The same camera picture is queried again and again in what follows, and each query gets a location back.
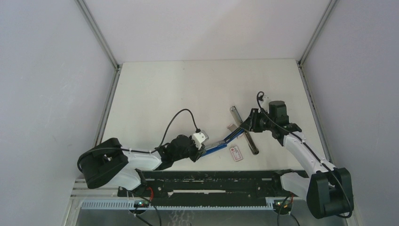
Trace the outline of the blue black stapler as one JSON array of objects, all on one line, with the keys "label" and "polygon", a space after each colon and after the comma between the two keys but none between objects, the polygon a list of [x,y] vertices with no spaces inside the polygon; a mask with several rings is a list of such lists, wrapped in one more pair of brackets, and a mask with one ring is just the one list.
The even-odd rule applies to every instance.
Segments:
[{"label": "blue black stapler", "polygon": [[244,129],[237,128],[233,132],[231,132],[227,137],[225,137],[224,139],[214,142],[212,144],[206,145],[205,153],[202,154],[202,157],[225,148],[231,141],[233,141],[234,139],[236,139],[238,136],[240,136],[243,133],[244,133]]}]

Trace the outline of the staple box tray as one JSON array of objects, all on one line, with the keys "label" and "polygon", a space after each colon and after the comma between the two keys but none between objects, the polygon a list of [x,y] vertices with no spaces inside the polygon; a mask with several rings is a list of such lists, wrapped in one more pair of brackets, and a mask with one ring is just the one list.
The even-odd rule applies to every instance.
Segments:
[{"label": "staple box tray", "polygon": [[238,127],[237,127],[236,124],[232,123],[232,124],[230,124],[229,126],[227,126],[227,129],[228,129],[231,133],[233,133],[235,130],[238,129]]}]

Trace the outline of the red white staple box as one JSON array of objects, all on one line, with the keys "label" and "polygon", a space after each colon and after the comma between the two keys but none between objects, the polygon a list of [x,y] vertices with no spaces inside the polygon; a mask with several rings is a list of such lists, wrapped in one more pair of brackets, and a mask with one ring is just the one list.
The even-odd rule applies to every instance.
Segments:
[{"label": "red white staple box", "polygon": [[232,158],[235,162],[243,160],[243,156],[241,154],[240,149],[237,146],[233,146],[230,148],[230,153],[232,155]]}]

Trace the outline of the silver white stapler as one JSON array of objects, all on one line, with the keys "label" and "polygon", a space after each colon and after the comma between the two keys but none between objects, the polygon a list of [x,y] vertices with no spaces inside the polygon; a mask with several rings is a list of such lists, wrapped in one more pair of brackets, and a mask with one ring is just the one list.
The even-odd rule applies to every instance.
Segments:
[{"label": "silver white stapler", "polygon": [[[238,113],[238,110],[235,106],[232,106],[230,108],[230,112],[233,116],[234,121],[236,122],[236,124],[239,126],[243,120],[241,119],[240,114]],[[253,155],[258,155],[259,154],[259,149],[257,148],[257,146],[255,145],[253,138],[251,137],[251,135],[249,134],[248,131],[243,130],[243,134],[245,136],[245,139],[247,141],[248,147],[250,149],[250,151],[252,152]]]}]

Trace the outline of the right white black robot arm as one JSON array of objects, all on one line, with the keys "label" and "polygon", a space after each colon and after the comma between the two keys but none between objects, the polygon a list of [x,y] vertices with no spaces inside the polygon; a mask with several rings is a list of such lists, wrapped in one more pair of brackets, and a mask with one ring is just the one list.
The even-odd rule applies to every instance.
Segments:
[{"label": "right white black robot arm", "polygon": [[307,202],[310,213],[317,219],[330,216],[350,218],[353,215],[353,190],[350,172],[312,150],[302,129],[289,121],[284,101],[271,101],[268,109],[251,109],[240,124],[245,131],[269,131],[280,145],[300,163],[308,177],[297,173],[284,173],[272,182],[272,191],[278,196],[292,192]]}]

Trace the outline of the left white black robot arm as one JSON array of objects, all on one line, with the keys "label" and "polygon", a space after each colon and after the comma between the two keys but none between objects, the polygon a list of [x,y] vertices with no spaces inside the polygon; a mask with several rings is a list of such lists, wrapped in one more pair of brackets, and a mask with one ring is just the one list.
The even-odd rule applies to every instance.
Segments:
[{"label": "left white black robot arm", "polygon": [[196,162],[206,152],[207,140],[205,132],[189,137],[179,135],[153,150],[140,151],[125,148],[117,138],[110,138],[83,153],[77,167],[89,189],[115,185],[142,196],[147,190],[143,171],[165,170],[186,158]]}]

